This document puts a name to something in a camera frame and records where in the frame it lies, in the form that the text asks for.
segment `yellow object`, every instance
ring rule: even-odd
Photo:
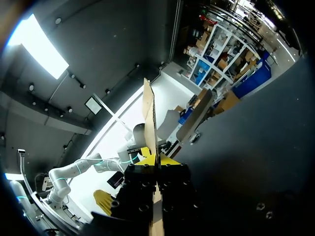
[[[164,153],[160,154],[161,156],[161,165],[166,165],[166,164],[171,164],[171,165],[180,165],[179,162],[174,161],[173,159],[169,158],[168,156],[166,156]]]
[[[166,165],[166,164],[170,164],[170,165],[180,165],[179,162],[174,161],[173,159],[169,158],[168,156],[166,156],[164,153],[160,154],[161,156],[161,165]],[[136,165],[144,165],[144,164],[148,164],[149,166],[154,166],[156,161],[156,155],[150,155],[148,156],[146,159],[139,161],[138,163],[136,163]]]
[[[96,201],[96,204],[102,208],[102,210],[107,214],[111,215],[112,212],[110,210],[113,199],[112,196],[109,193],[104,192],[103,190],[97,190],[94,192],[94,198]]]
[[[144,157],[151,156],[150,149],[148,147],[142,147],[141,153],[142,153],[142,156]]]

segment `cardboard flap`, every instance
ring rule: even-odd
[[[154,93],[149,81],[144,78],[142,115],[145,120],[144,137],[151,154],[155,154],[158,162],[158,137],[155,115]]]

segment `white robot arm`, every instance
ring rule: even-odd
[[[54,187],[48,195],[48,200],[51,201],[51,208],[61,208],[64,198],[70,193],[71,188],[66,181],[68,178],[74,178],[84,173],[91,166],[94,166],[98,173],[105,171],[124,172],[120,162],[119,158],[102,159],[99,153],[96,153],[87,156],[86,159],[76,160],[70,165],[52,169],[49,171],[49,178]]]

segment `ceiling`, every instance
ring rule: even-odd
[[[86,89],[66,73],[58,80],[53,78],[22,45],[7,48],[0,80],[0,97],[10,98],[1,103],[4,167],[18,171],[17,148],[28,153],[31,173],[79,158],[110,119],[106,111],[92,114],[85,102],[96,93],[115,112],[143,84],[144,77],[152,80],[158,75],[159,64],[169,56],[175,5],[176,1],[170,0],[39,1],[28,15],[34,13],[69,64],[69,71]],[[56,25],[58,17],[62,22]],[[28,92],[30,83],[35,84],[32,95],[38,99],[36,106],[32,106]],[[43,106],[54,92],[47,113]],[[60,118],[57,109],[66,111],[68,106],[73,112]],[[64,151],[63,145],[70,140],[73,142]]]

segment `fluorescent light panel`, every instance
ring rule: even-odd
[[[55,79],[58,79],[69,67],[41,29],[34,14],[17,26],[8,45],[20,43]]]
[[[7,180],[24,180],[22,174],[9,174],[5,173],[4,176]]]
[[[295,62],[295,59],[293,58],[292,54],[289,52],[289,50],[286,48],[286,46],[281,43],[281,41],[277,38],[277,41],[284,47],[284,49],[286,50],[286,52],[289,54],[289,56],[292,58],[292,60]]]

